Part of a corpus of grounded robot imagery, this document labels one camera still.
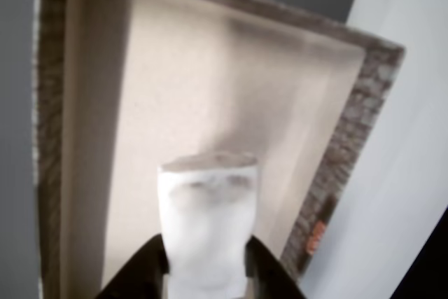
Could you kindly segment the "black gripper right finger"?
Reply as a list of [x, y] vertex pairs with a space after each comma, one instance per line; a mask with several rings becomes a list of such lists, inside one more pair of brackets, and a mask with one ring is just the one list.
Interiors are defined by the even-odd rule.
[[305, 299], [272, 252], [255, 236], [246, 244], [246, 276], [253, 282], [253, 297], [258, 299]]

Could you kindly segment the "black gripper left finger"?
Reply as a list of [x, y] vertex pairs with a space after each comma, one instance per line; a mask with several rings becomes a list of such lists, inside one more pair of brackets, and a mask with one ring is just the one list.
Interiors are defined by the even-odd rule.
[[162, 235], [150, 238], [95, 298], [162, 298], [169, 266]]

